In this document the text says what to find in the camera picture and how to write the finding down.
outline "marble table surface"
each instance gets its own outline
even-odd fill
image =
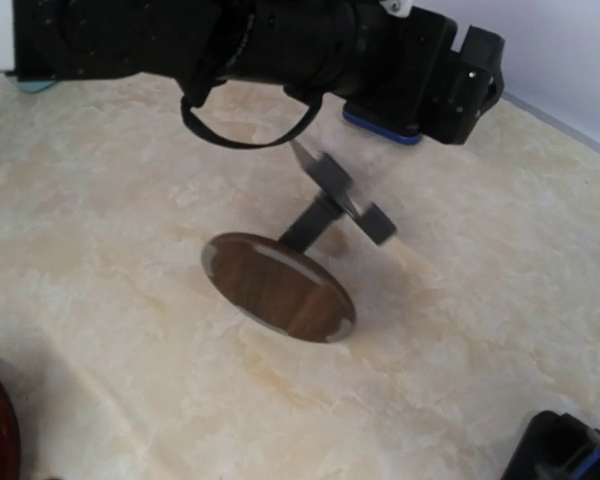
[[[322,346],[236,312],[199,260],[308,205],[288,146],[203,143],[168,80],[31,96],[0,77],[0,376],[23,478],[496,479],[534,413],[600,428],[600,156],[506,102],[463,147],[396,146],[340,108],[305,138],[400,233],[376,248],[343,221],[310,251],[359,313]],[[265,141],[301,112],[233,84],[203,116]]]

